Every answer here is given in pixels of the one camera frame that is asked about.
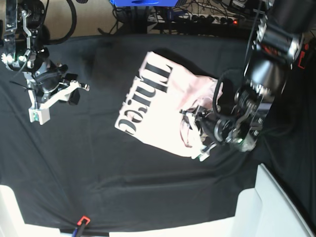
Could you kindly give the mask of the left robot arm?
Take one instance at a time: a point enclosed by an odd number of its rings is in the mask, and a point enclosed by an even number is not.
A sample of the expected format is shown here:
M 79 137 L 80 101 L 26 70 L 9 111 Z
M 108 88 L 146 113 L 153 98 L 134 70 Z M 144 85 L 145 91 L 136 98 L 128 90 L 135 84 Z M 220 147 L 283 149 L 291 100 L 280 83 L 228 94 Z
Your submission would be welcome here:
M 286 77 L 297 60 L 304 33 L 316 21 L 313 0 L 276 0 L 263 17 L 256 17 L 248 40 L 243 80 L 235 93 L 230 114 L 217 104 L 223 80 L 237 68 L 225 70 L 217 80 L 212 108 L 198 108 L 192 128 L 206 135 L 211 149 L 230 144 L 242 152 L 254 149 L 263 121 L 274 98 L 285 86 Z

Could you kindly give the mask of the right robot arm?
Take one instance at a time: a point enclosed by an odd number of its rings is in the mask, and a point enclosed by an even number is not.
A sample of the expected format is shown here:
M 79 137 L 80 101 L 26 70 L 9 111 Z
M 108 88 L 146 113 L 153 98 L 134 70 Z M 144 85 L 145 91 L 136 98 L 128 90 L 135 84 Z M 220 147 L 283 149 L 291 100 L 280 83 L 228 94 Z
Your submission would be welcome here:
M 61 44 L 68 40 L 77 25 L 74 3 L 67 2 L 72 23 L 69 31 L 60 39 L 49 39 L 44 29 L 48 4 L 40 0 L 6 0 L 4 30 L 1 44 L 4 47 L 1 61 L 18 76 L 24 74 L 33 108 L 38 109 L 59 91 L 70 86 L 73 76 L 66 74 L 68 66 L 56 65 L 49 58 L 48 45 Z

